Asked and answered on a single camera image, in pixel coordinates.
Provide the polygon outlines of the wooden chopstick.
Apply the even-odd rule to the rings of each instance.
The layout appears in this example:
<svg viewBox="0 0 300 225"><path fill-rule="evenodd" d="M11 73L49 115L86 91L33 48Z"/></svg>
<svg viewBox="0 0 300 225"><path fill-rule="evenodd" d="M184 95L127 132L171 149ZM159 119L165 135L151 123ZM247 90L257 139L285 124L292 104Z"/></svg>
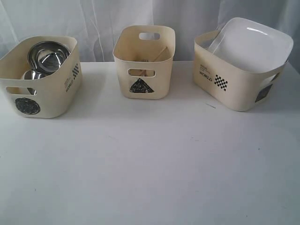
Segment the wooden chopstick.
<svg viewBox="0 0 300 225"><path fill-rule="evenodd" d="M153 59L153 62L156 62L156 61L159 59L159 57L164 53L164 51L167 50L167 49L168 49L168 47L165 46L165 47L158 53L158 55Z"/></svg>

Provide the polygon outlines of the stainless steel bowl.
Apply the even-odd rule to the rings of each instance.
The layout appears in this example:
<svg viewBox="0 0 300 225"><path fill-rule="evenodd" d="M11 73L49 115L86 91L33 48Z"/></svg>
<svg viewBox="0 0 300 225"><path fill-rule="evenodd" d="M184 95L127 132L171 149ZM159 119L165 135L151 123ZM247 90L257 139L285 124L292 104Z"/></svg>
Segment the stainless steel bowl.
<svg viewBox="0 0 300 225"><path fill-rule="evenodd" d="M39 73L51 75L56 72L67 57L69 49L55 41L42 41L33 45L28 52L28 63Z"/></svg>

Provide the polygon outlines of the white square plate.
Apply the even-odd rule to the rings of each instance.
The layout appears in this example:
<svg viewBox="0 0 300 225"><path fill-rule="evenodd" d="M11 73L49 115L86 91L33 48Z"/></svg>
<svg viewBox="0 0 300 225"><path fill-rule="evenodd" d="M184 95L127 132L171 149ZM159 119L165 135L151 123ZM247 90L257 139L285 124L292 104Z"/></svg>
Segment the white square plate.
<svg viewBox="0 0 300 225"><path fill-rule="evenodd" d="M264 73L283 65L293 49L293 39L266 25L235 17L227 22L208 51L251 73Z"/></svg>

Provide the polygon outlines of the steel mug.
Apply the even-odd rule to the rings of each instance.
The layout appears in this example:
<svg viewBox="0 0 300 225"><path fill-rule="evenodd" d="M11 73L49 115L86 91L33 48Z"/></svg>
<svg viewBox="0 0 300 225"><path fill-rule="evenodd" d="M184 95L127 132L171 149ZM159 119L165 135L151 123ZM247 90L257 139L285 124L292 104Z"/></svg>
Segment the steel mug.
<svg viewBox="0 0 300 225"><path fill-rule="evenodd" d="M47 77L47 74L40 73L35 70L28 70L22 75L22 80L37 80ZM31 95L36 95L37 91L33 89L32 87L27 87L28 92Z"/></svg>

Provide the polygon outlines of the cream bin triangle sticker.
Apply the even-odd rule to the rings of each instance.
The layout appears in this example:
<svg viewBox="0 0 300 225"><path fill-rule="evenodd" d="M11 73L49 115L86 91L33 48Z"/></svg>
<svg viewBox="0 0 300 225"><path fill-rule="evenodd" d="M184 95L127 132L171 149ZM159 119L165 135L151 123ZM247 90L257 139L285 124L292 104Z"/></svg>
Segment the cream bin triangle sticker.
<svg viewBox="0 0 300 225"><path fill-rule="evenodd" d="M165 46L168 49L153 62ZM134 25L125 28L113 50L122 94L136 99L164 98L169 92L175 47L175 31L170 27Z"/></svg>

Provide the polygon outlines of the cream bin square sticker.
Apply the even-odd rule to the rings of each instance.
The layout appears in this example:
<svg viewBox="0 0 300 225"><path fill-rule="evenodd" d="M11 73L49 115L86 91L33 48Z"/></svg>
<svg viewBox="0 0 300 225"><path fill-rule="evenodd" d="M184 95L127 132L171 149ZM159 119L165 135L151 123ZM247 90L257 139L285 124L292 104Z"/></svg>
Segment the cream bin square sticker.
<svg viewBox="0 0 300 225"><path fill-rule="evenodd" d="M201 47L203 42L214 40L219 33L214 30L194 39L193 81L229 109L247 111L268 99L274 81L267 84L263 81L278 78L287 62L264 73L246 72Z"/></svg>

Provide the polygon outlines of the cream bin circle sticker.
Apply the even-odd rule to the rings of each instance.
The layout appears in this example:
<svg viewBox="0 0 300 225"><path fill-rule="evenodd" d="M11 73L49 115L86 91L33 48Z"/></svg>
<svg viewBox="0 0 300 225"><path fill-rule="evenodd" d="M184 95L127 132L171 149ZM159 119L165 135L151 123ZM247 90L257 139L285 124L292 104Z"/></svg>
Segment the cream bin circle sticker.
<svg viewBox="0 0 300 225"><path fill-rule="evenodd" d="M63 44L70 55L53 74L25 80L30 69L28 52L35 44L54 41ZM30 37L0 60L0 89L15 113L30 118L54 118L67 111L83 80L78 42L68 36Z"/></svg>

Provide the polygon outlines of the white curtain backdrop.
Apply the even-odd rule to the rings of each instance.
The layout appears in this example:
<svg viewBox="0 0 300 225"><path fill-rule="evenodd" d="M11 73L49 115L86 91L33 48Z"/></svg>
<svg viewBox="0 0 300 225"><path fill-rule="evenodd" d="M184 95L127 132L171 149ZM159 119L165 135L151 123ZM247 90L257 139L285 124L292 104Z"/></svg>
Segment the white curtain backdrop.
<svg viewBox="0 0 300 225"><path fill-rule="evenodd" d="M77 39L80 59L112 61L121 31L131 25L163 25L175 30L176 60L191 60L196 36L246 18L293 39L289 61L300 61L300 3L297 0L3 0L0 53L32 36Z"/></svg>

